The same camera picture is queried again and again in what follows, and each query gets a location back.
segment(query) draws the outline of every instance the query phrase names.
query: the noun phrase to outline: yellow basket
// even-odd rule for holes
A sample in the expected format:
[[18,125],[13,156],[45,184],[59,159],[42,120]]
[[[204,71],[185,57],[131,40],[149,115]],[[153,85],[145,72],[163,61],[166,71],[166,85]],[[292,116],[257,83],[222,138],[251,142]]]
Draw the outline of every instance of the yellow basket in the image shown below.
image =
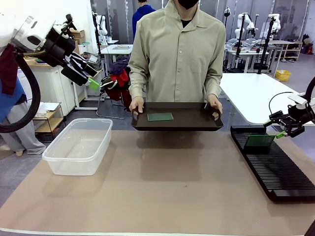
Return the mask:
[[287,70],[277,70],[276,72],[276,79],[280,81],[288,81],[291,76],[291,72]]

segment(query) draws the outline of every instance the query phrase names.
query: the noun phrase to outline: shirt collar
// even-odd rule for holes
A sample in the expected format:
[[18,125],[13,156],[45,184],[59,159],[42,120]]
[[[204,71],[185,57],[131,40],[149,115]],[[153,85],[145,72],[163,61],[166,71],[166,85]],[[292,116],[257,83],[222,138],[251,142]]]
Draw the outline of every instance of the shirt collar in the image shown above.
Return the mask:
[[[179,16],[177,9],[175,7],[174,0],[169,0],[166,7],[166,14],[174,19],[180,20],[181,17]],[[202,15],[202,12],[198,6],[195,16],[193,17],[191,21],[194,25],[194,27],[201,27],[201,28],[207,28],[205,18]]]

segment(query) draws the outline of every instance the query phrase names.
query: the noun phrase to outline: black face mask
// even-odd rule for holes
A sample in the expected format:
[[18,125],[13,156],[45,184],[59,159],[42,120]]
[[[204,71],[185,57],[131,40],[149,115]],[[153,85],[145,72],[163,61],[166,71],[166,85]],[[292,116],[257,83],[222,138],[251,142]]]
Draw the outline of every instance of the black face mask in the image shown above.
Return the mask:
[[179,4],[182,5],[187,10],[195,6],[198,0],[178,0]]

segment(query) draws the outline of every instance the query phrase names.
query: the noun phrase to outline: white cabinet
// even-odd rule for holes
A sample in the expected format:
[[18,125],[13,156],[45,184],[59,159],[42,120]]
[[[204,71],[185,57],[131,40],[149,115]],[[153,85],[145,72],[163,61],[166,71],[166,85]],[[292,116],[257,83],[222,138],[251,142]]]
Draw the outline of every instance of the white cabinet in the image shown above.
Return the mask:
[[66,116],[75,106],[71,81],[61,73],[59,66],[30,65],[40,88],[42,102],[61,102],[63,115]]

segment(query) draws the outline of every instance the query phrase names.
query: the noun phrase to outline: white wall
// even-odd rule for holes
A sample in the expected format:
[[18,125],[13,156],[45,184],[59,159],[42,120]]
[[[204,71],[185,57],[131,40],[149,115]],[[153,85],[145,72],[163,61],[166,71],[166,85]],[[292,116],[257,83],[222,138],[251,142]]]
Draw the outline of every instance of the white wall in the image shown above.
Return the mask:
[[28,15],[54,18],[57,24],[66,21],[66,14],[70,13],[73,21],[85,31],[89,51],[97,52],[90,0],[3,0],[0,11],[10,12],[17,18]]
[[315,42],[315,0],[309,1],[309,14],[306,19],[306,25],[303,34],[308,34],[311,41]]

